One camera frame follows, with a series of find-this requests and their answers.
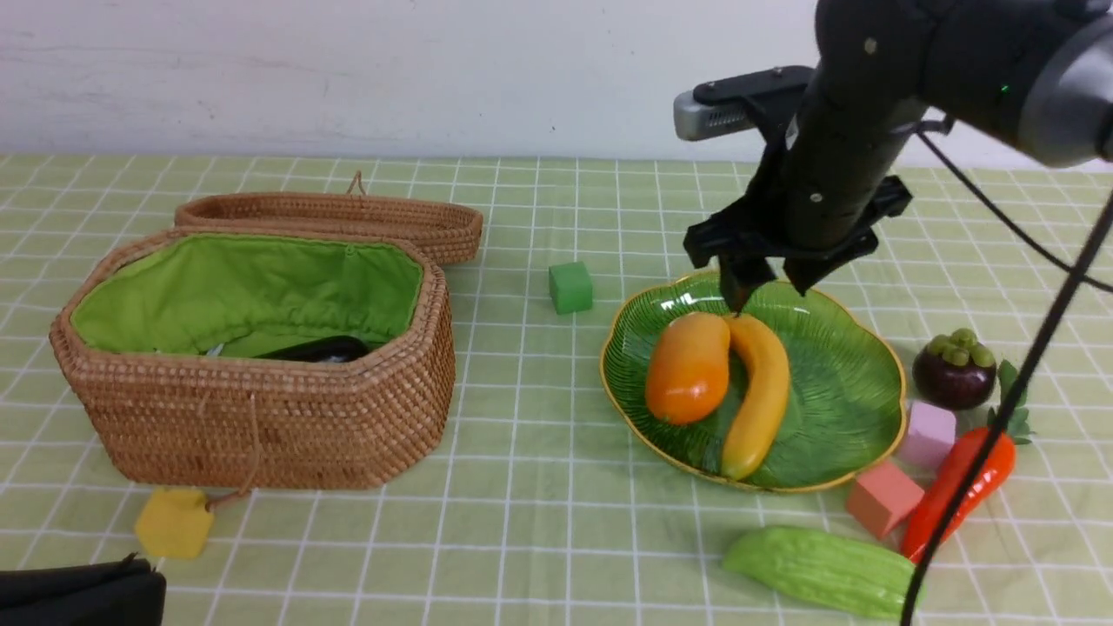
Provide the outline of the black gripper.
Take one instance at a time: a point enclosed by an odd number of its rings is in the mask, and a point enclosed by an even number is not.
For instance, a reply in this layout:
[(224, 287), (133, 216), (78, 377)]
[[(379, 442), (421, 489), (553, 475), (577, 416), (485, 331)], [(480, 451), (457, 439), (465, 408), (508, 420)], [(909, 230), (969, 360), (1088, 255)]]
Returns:
[(890, 175), (914, 127), (914, 104), (846, 110), (804, 96), (782, 137), (764, 143), (743, 195), (684, 233), (693, 266), (718, 260), (719, 292), (735, 316), (776, 280), (771, 258), (807, 296), (835, 270), (877, 250), (873, 226), (897, 216), (910, 192)]

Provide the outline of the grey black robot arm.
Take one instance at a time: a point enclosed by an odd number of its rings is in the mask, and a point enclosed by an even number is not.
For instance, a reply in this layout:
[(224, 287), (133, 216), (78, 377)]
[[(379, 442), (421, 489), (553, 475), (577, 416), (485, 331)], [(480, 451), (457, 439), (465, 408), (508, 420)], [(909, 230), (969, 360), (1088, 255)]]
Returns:
[(877, 250), (910, 190), (890, 174), (916, 133), (968, 124), (1052, 168), (1110, 160), (1109, 1), (820, 1), (816, 67), (698, 84), (676, 97), (683, 140), (743, 130), (764, 157), (743, 195), (684, 234), (716, 260), (729, 310), (775, 278), (804, 294)]

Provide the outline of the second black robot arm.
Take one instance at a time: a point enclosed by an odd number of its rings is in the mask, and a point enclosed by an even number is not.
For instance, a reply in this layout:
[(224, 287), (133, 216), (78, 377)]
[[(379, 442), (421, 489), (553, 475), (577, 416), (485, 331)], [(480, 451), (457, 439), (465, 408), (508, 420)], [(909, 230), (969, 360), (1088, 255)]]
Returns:
[(119, 563), (4, 571), (3, 625), (160, 625), (167, 579), (135, 552)]

